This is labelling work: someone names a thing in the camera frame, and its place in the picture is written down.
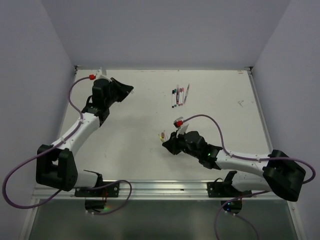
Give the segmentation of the brown capped white pen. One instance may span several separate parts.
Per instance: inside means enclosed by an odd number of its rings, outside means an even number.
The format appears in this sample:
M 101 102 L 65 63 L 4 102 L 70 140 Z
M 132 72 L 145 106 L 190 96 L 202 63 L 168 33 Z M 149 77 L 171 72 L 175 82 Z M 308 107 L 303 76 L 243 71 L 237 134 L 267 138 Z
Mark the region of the brown capped white pen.
M 163 131 L 163 138 L 165 141 L 167 141 L 169 139 L 165 130 Z

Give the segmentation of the dark purple pen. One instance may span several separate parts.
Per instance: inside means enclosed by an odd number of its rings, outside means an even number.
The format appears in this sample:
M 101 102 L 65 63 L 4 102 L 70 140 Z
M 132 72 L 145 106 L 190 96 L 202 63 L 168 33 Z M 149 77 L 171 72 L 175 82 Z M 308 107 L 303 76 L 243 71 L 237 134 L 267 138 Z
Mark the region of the dark purple pen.
M 189 94 L 189 89 L 190 89 L 190 83 L 187 85 L 186 91 L 184 92 L 185 95 L 184 95 L 184 99 L 183 99 L 183 104 L 185 104 L 186 101 L 187 101 L 187 97 L 188 97 L 188 94 Z

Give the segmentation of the pink capped white pen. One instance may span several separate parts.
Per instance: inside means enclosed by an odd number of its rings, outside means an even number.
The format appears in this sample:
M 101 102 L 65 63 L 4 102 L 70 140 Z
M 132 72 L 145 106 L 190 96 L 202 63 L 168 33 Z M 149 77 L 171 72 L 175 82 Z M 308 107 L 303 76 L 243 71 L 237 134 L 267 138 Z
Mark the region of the pink capped white pen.
M 178 106 L 182 106 L 183 105 L 183 98 L 184 98 L 184 88 L 180 88 L 179 89 L 179 94 L 178 94 Z

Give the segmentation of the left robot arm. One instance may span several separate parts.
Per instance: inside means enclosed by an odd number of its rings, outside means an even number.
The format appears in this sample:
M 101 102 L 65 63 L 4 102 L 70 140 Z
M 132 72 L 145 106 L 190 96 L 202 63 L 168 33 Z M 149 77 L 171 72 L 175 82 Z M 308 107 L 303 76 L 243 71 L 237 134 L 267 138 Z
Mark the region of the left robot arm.
M 76 154 L 86 140 L 98 130 L 110 114 L 115 102 L 122 102 L 134 89 L 115 78 L 93 80 L 92 93 L 87 98 L 79 118 L 58 140 L 41 145 L 37 150 L 35 180 L 38 184 L 60 191 L 85 188 L 92 196 L 103 193 L 103 177 L 90 170 L 79 170 Z

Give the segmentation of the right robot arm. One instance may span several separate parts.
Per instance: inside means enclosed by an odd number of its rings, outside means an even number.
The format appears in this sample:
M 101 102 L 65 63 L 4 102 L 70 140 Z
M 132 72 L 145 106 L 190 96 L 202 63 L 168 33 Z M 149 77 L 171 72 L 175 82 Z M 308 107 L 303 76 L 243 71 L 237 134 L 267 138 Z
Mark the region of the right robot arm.
M 228 170 L 222 189 L 231 197 L 238 192 L 267 191 L 296 202 L 306 176 L 306 171 L 287 156 L 277 159 L 276 150 L 265 161 L 262 156 L 255 160 L 238 159 L 225 153 L 222 147 L 207 143 L 197 131 L 172 132 L 162 146 L 172 155 L 183 152 L 196 158 L 207 169 Z

